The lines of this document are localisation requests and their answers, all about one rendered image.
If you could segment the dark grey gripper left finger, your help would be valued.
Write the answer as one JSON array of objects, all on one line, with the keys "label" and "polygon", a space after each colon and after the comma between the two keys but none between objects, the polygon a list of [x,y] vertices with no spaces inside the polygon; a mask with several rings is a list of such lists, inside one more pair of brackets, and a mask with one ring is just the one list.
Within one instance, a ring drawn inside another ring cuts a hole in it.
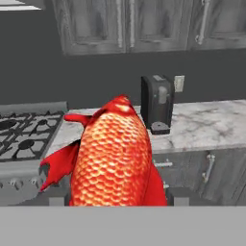
[{"label": "dark grey gripper left finger", "polygon": [[49,206],[64,207],[69,205],[70,191],[67,188],[49,187],[38,194]]}]

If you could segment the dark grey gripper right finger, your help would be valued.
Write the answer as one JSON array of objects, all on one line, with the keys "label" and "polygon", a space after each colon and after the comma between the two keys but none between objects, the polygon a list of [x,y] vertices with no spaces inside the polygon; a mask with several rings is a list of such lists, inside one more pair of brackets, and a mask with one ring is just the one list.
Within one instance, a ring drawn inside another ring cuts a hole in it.
[{"label": "dark grey gripper right finger", "polygon": [[166,197],[168,205],[174,207],[202,206],[206,203],[198,194],[184,187],[167,188]]}]

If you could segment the red orange fish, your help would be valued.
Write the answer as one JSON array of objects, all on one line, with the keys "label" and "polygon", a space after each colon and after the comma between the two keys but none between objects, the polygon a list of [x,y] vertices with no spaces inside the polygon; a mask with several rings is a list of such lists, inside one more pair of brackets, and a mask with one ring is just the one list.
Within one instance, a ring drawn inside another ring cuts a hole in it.
[{"label": "red orange fish", "polygon": [[69,175],[71,206],[167,205],[149,135],[126,95],[93,115],[69,113],[64,119],[81,123],[84,131],[40,163],[48,167],[41,190]]}]

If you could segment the grey hob knob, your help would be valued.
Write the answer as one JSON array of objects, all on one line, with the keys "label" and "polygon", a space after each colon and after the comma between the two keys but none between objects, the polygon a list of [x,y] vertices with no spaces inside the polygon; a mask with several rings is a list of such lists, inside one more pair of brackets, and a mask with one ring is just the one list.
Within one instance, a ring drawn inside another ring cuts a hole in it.
[{"label": "grey hob knob", "polygon": [[41,189],[43,185],[43,179],[41,177],[34,177],[31,179],[31,183],[37,188]]},{"label": "grey hob knob", "polygon": [[16,189],[19,190],[23,186],[23,182],[20,179],[12,179],[10,184]]}]

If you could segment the grey wooden drawer front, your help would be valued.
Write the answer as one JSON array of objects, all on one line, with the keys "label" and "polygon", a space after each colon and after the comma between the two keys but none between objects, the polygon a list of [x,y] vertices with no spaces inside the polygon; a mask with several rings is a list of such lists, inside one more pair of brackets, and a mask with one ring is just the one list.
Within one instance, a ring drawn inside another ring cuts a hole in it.
[{"label": "grey wooden drawer front", "polygon": [[197,193],[202,193],[204,180],[202,174],[208,167],[209,151],[192,151],[155,154],[156,162],[171,161],[171,167],[157,167],[162,177],[170,187],[187,187]]}]

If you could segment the grey wooden base cupboard door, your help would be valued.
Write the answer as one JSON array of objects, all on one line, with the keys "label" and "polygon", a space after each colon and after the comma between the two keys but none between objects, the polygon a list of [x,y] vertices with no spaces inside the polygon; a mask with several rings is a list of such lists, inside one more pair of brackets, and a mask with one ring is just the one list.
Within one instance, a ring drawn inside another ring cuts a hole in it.
[{"label": "grey wooden base cupboard door", "polygon": [[215,163],[199,195],[217,205],[235,205],[245,184],[246,148],[220,149],[209,153],[215,155]]}]

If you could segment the grey gas hob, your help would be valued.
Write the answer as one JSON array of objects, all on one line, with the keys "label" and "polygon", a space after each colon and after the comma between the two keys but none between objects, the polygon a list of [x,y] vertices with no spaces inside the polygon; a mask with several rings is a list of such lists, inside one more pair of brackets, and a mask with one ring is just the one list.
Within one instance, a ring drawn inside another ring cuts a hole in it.
[{"label": "grey gas hob", "polygon": [[[15,206],[35,198],[31,179],[46,179],[39,170],[67,113],[66,102],[0,105],[0,206]],[[16,190],[12,179],[23,182]]]}]

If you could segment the black coffee machine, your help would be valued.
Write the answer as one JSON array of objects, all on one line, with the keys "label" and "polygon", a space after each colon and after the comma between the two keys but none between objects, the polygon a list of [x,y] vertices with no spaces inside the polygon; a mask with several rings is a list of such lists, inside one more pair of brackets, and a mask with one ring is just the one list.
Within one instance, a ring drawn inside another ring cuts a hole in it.
[{"label": "black coffee machine", "polygon": [[141,77],[140,114],[152,135],[168,135],[174,106],[174,82],[164,75]]}]

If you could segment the grey extractor hood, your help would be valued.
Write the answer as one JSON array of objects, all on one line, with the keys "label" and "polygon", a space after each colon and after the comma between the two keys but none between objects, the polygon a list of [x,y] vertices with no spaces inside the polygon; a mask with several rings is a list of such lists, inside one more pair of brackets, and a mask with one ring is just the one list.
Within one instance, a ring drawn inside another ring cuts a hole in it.
[{"label": "grey extractor hood", "polygon": [[0,12],[40,11],[44,9],[44,0],[0,0]]}]

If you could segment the white wall socket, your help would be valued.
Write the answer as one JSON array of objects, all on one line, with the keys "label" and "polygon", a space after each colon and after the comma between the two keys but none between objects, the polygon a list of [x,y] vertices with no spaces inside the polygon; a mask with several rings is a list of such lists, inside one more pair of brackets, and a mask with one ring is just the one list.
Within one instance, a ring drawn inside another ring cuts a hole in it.
[{"label": "white wall socket", "polygon": [[182,92],[184,90],[185,76],[180,75],[174,78],[174,86],[176,92]]}]

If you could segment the grey wooden wall cupboard door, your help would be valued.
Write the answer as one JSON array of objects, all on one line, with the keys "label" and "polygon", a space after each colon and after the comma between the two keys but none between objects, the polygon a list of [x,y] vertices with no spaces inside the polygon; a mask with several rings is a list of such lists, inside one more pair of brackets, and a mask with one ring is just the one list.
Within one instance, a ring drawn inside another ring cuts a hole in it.
[{"label": "grey wooden wall cupboard door", "polygon": [[130,47],[130,3],[126,0],[129,53],[186,49],[194,0],[135,0],[135,47]]},{"label": "grey wooden wall cupboard door", "polygon": [[125,0],[122,3],[123,48],[118,46],[116,0],[52,0],[61,49],[66,56],[126,52]]},{"label": "grey wooden wall cupboard door", "polygon": [[246,48],[246,0],[210,0],[205,37],[199,45],[204,7],[193,1],[187,47],[189,50],[223,50]]}]

